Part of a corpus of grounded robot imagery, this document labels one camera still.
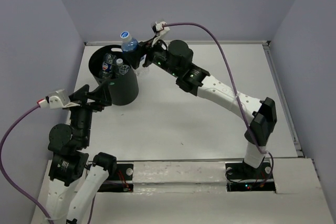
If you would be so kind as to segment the clear bottle blue label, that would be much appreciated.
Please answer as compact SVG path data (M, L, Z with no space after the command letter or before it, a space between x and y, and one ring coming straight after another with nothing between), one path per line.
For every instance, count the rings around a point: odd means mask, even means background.
M123 31L120 34L120 38L122 40L121 49L123 53L132 52L138 49L139 47L138 41L135 38L133 38L128 31ZM146 55L143 55L139 60L139 67L136 69L133 69L134 73L137 76L147 75L150 71L149 68L145 68L142 66L145 62L145 58L146 58Z

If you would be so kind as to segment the clear crushed label-less bottle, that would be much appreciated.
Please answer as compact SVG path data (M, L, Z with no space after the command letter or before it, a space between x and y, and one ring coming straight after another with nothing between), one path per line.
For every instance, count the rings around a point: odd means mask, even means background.
M128 71L131 69L131 67L129 65L121 65L119 67L119 74L120 75L125 75L128 73Z

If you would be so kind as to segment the clear bottle black label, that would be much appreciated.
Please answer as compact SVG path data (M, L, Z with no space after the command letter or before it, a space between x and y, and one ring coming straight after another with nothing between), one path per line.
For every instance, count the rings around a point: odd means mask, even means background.
M102 68L100 71L101 79L109 79L113 76L116 55L107 53L103 58Z

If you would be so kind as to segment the clear bottle blue-green label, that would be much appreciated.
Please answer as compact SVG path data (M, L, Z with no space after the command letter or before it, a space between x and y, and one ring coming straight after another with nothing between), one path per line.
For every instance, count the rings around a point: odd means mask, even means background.
M123 59L118 58L118 59L116 59L115 62L116 62L116 63L115 63L115 72L116 72L116 73L119 73L119 72L120 72L120 67L123 66Z

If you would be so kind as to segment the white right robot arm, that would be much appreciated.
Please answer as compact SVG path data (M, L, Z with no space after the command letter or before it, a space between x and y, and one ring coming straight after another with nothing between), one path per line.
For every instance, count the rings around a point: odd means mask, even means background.
M241 171L248 178L260 173L268 154L268 139L277 123L273 99L253 98L238 92L234 86L220 82L208 71L193 64L193 51L182 40L174 40L169 44L162 40L150 40L140 42L133 49L122 46L122 52L133 69L141 65L148 67L153 63L174 76L176 84L183 91L212 101L240 117L247 126L244 137L248 142Z

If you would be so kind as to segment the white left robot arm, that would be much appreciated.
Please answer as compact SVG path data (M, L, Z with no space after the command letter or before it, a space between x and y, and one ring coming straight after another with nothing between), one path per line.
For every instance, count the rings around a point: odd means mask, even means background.
M43 223L81 223L99 187L116 174L116 157L100 152L93 158L88 177L76 190L89 158L83 150L90 144L92 115L112 104L109 85L104 81L90 91L85 84L71 95L61 89L38 102L42 108L70 113L68 124L57 124L49 132L48 150L53 157Z

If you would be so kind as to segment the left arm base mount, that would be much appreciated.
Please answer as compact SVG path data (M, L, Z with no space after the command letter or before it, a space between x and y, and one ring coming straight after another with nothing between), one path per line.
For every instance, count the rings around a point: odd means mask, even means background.
M133 192L133 163L118 163L117 170L110 175L98 189L99 193L131 193Z

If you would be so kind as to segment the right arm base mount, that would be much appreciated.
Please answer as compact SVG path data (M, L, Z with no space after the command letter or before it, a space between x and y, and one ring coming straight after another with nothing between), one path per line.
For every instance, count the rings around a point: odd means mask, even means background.
M263 162L257 169L243 162L226 163L225 177L228 192L276 191L271 164Z

